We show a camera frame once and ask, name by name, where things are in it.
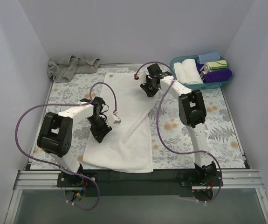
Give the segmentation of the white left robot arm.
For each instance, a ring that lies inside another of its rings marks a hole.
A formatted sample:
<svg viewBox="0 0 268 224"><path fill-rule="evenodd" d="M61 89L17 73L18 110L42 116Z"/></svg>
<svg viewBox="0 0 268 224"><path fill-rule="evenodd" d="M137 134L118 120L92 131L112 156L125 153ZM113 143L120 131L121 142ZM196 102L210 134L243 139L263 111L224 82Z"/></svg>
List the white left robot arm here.
<svg viewBox="0 0 268 224"><path fill-rule="evenodd" d="M83 183L84 176L80 172L81 164L71 153L73 127L84 119L90 123L90 131L98 143L112 130L112 127L102 117L105 101L94 97L90 102L84 98L82 105L71 107L60 113L48 112L41 125L37 146L51 155L61 168L67 169L68 182L78 187Z"/></svg>

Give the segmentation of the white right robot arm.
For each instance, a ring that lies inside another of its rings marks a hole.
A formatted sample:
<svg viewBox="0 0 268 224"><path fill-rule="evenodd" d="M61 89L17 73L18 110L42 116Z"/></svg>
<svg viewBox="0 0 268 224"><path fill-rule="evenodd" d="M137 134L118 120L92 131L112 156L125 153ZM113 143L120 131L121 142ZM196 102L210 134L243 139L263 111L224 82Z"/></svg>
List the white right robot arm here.
<svg viewBox="0 0 268 224"><path fill-rule="evenodd" d="M159 90L164 90L178 102L179 119L186 126L192 141L193 151L181 153L193 154L195 171L193 179L200 185L206 185L216 176L218 165L214 157L208 152L208 143L205 135L206 108L200 90L191 90L174 79L170 71L163 72L160 62L148 62L147 73L137 71L135 80L141 82L140 88L148 97L154 97Z"/></svg>

